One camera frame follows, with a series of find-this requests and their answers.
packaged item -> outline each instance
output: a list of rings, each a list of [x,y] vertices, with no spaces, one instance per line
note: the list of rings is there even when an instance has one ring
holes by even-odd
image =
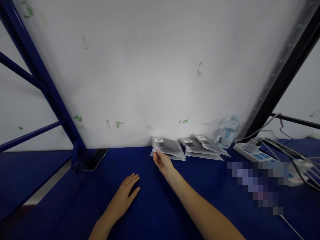
[[[209,154],[202,154],[202,153],[191,153],[186,151],[187,157],[198,157],[198,158],[207,158],[212,160],[220,160],[224,161],[220,155],[209,155]]]
[[[210,155],[220,155],[217,152],[213,152],[210,150],[205,149],[202,144],[195,138],[180,138],[180,141],[186,148],[187,152],[193,152],[193,153],[203,153],[203,154],[210,154]]]
[[[156,152],[157,150],[155,148],[152,149],[152,152],[150,154],[150,157],[153,157],[153,153]],[[179,158],[179,157],[176,157],[176,156],[172,156],[170,154],[166,154],[171,160],[179,160],[179,161],[185,161],[186,159],[185,158]]]
[[[178,141],[152,136],[152,147],[165,154],[178,158],[186,158]]]
[[[220,153],[222,155],[225,155],[225,156],[228,156],[228,157],[231,157],[229,155],[229,153],[227,153],[226,150],[222,149],[221,147],[219,147],[214,141],[212,141],[210,138],[208,138],[207,136],[205,135],[200,135],[200,134],[193,134],[197,140],[199,142],[201,142],[202,146],[205,148],[205,149],[208,149],[208,150],[211,150],[211,151],[214,151],[214,152],[217,152],[217,153]]]

left hand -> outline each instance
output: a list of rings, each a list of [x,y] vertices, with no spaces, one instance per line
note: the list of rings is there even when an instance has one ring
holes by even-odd
[[[139,175],[135,175],[134,173],[126,177],[126,179],[121,183],[113,199],[109,203],[104,214],[108,216],[109,220],[112,222],[112,225],[115,224],[116,221],[118,221],[125,214],[132,201],[137,196],[140,187],[136,188],[130,195],[130,197],[128,197],[133,185],[139,179]]]

bottle cap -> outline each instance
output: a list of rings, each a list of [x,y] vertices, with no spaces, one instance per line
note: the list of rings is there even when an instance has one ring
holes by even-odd
[[[234,121],[237,121],[237,120],[238,120],[238,116],[232,115],[230,119],[231,119],[231,120],[234,120]]]

white cable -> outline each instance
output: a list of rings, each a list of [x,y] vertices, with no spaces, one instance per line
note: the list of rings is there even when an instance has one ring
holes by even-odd
[[[281,218],[289,225],[289,227],[291,227],[291,229],[292,229],[302,240],[304,240],[304,239],[300,236],[300,234],[291,226],[291,224],[284,218],[283,215],[279,214],[279,217],[281,217]]]
[[[252,133],[250,136],[245,137],[245,138],[240,138],[238,140],[235,141],[235,143],[237,144],[238,141],[243,140],[243,139],[247,139],[252,137],[254,134],[256,134],[257,132],[259,132],[261,129],[263,129],[265,126],[267,126],[275,117],[279,116],[281,113],[277,113],[276,115],[274,115],[265,125],[263,125],[260,129],[258,129],[257,131],[255,131],[254,133]]]
[[[258,138],[257,138],[257,140],[260,141],[260,142],[262,142],[262,143],[266,146],[266,148],[275,156],[275,158],[276,158],[279,162],[281,162],[280,159],[277,157],[277,155],[271,150],[271,148],[268,147],[267,144],[265,144],[262,140],[260,140],[260,139],[258,139]]]
[[[317,165],[319,165],[319,166],[320,166],[320,164],[319,164],[319,163],[316,163],[316,162],[314,162],[314,161],[310,161],[310,162],[312,162],[313,164],[317,164]]]
[[[298,165],[300,165],[300,166],[302,166],[302,167],[304,167],[304,168],[306,168],[303,164],[299,163],[298,161],[296,161],[295,163],[298,164]],[[314,180],[313,177],[312,177],[307,171],[305,171],[304,173],[307,174],[308,177],[311,178],[311,179],[315,182],[315,184],[317,184],[317,185],[320,187],[320,184],[317,183],[316,180]]]
[[[290,155],[289,153],[287,153],[286,151],[284,151],[282,148],[280,148],[279,146],[277,146],[276,144],[274,144],[271,141],[266,140],[265,138],[260,138],[263,139],[264,141],[268,142],[269,144],[273,145],[274,147],[278,148],[279,150],[281,150],[284,154],[288,155],[289,157],[291,157],[292,159],[296,160],[292,155]],[[313,188],[317,189],[320,192],[320,189],[313,186],[312,184],[308,183],[307,181],[305,181],[305,183],[309,184],[310,186],[312,186]]]
[[[269,140],[271,140],[272,142],[276,142],[275,140],[273,140],[273,139],[271,139],[271,138],[266,138],[266,139],[269,139]],[[287,147],[287,146],[285,146],[285,145],[283,145],[283,144],[281,144],[281,143],[279,143],[279,142],[276,142],[276,143],[277,143],[277,144],[280,144],[280,145],[284,146],[285,148],[293,151],[294,153],[300,155],[304,160],[306,160],[307,162],[309,162],[310,164],[312,164],[312,162],[311,162],[308,158],[306,158],[305,156],[303,156],[301,153],[298,153],[298,152],[296,152],[295,150],[293,150],[293,149],[291,149],[291,148],[289,148],[289,147]],[[319,168],[317,168],[317,166],[315,166],[314,164],[312,164],[312,165],[313,165],[313,167],[314,167],[315,169],[317,169],[318,172],[320,173]]]

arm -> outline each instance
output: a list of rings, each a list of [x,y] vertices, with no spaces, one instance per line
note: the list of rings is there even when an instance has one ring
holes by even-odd
[[[193,190],[173,167],[168,156],[157,151],[153,154],[153,161],[205,240],[245,239],[221,212]]]
[[[140,179],[134,173],[127,177],[109,203],[106,211],[98,219],[91,232],[89,240],[106,240],[113,225],[124,215],[133,199],[137,196],[140,187],[136,188],[128,197],[133,185]]]

